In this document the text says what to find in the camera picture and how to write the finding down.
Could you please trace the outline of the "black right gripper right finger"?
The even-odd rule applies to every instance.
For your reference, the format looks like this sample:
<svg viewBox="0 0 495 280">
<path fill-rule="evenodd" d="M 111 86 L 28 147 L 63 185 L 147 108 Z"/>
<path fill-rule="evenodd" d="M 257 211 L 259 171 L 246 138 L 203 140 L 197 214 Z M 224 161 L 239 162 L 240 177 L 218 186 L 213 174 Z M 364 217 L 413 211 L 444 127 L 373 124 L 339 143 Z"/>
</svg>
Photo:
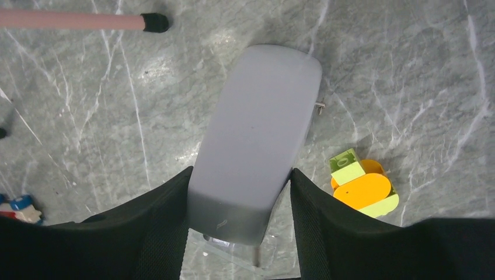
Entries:
<svg viewBox="0 0 495 280">
<path fill-rule="evenodd" d="M 493 279 L 494 220 L 371 218 L 294 169 L 290 198 L 302 279 Z"/>
</svg>

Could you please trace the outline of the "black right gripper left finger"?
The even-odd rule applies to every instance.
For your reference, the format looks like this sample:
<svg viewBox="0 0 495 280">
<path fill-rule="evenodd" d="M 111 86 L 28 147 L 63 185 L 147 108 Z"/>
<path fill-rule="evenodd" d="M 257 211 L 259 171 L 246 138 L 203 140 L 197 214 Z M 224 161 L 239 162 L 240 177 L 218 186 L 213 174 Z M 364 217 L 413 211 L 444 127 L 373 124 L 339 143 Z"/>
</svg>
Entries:
<svg viewBox="0 0 495 280">
<path fill-rule="evenodd" d="M 1 278 L 179 279 L 192 171 L 79 223 L 1 218 Z"/>
</svg>

